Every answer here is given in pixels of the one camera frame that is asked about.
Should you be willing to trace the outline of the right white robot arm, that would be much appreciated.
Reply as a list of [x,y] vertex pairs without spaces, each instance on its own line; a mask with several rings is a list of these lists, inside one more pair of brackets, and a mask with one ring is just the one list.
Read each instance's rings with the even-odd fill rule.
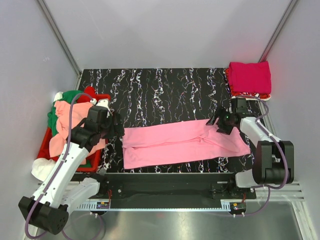
[[245,96],[232,98],[229,108],[218,106],[206,123],[216,126],[219,133],[228,136],[233,130],[239,130],[255,146],[252,168],[234,174],[222,189],[235,199],[256,188],[279,190],[294,181],[293,143],[271,133],[262,124],[262,116],[249,112],[247,102]]

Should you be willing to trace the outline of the pink t shirt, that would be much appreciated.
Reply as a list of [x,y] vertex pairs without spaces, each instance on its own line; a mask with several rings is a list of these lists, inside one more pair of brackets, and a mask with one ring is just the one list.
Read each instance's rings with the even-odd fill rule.
[[122,138],[126,170],[203,161],[250,154],[250,147],[234,128],[230,134],[207,125],[207,120],[189,120],[145,127],[125,128]]

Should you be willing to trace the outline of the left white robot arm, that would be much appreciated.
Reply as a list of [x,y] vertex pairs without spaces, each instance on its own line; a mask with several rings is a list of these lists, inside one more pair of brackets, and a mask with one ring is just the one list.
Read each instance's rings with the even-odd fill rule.
[[48,177],[31,197],[23,196],[18,203],[29,239],[36,239],[29,233],[29,225],[57,235],[80,204],[92,196],[103,198],[108,193],[107,184],[92,177],[86,177],[68,194],[65,190],[93,147],[100,141],[124,134],[121,115],[98,104],[90,107],[87,117],[69,130],[67,142]]

